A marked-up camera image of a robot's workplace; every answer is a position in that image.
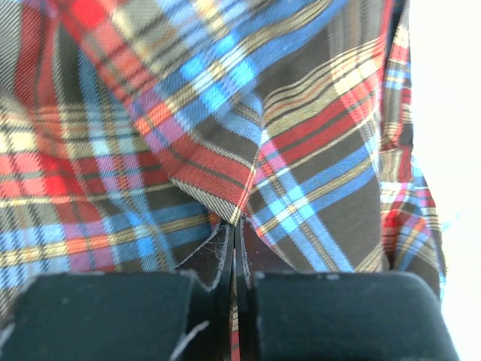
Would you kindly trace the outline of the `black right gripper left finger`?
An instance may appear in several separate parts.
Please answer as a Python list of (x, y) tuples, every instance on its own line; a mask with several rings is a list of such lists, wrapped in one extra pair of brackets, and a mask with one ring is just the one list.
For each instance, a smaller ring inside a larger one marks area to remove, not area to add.
[(220, 223), (210, 237), (178, 265), (192, 278), (186, 335), (176, 360), (231, 359), (231, 286), (234, 227)]

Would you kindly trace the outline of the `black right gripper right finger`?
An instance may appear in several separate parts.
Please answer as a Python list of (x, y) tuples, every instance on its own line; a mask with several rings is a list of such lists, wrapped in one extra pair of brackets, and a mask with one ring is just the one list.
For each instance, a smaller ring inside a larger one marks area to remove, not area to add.
[(294, 269), (257, 236), (248, 220), (240, 220), (236, 225), (234, 245), (240, 359), (257, 360), (253, 275), (256, 272), (292, 272)]

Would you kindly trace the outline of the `red brown plaid shirt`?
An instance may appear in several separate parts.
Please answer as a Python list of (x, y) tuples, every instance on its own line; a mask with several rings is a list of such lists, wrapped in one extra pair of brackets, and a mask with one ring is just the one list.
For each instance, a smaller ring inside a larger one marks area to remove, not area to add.
[(257, 360), (455, 360), (408, 1), (3, 1), (1, 358), (176, 360), (220, 223)]

